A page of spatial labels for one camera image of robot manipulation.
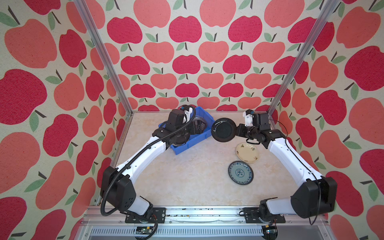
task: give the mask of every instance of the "cream plate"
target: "cream plate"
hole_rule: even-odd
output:
[[[259,159],[259,151],[255,145],[246,142],[237,145],[236,154],[240,160],[246,163],[254,163]]]

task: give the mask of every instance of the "apple wallpaper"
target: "apple wallpaper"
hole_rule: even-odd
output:
[[[338,184],[338,240],[384,239],[383,7],[341,1],[276,107],[291,145]]]
[[[99,34],[134,111],[267,109],[318,17],[313,0],[96,0]],[[83,26],[76,26],[79,31]],[[323,51],[334,26],[315,43]],[[91,59],[102,70],[97,51]],[[297,81],[309,74],[303,63]]]
[[[81,24],[71,1],[0,1],[0,240],[72,240],[114,157],[126,111]]]

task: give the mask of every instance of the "vented metal panel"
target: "vented metal panel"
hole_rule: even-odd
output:
[[[93,227],[91,236],[143,236],[136,227]],[[261,226],[159,226],[156,237],[263,236]]]

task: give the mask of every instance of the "blue plastic bin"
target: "blue plastic bin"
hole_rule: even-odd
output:
[[[183,146],[176,147],[174,145],[171,145],[170,147],[172,148],[172,150],[175,152],[176,155],[196,145],[197,143],[203,141],[204,139],[212,136],[211,128],[212,128],[212,124],[215,122],[214,118],[208,112],[206,112],[202,107],[196,108],[196,116],[203,117],[207,121],[207,128],[204,130],[202,134],[191,135],[189,138],[189,141]]]

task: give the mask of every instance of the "blue patterned plate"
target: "blue patterned plate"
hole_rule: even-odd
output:
[[[228,167],[229,177],[237,184],[247,185],[253,180],[252,168],[242,161],[235,161]]]

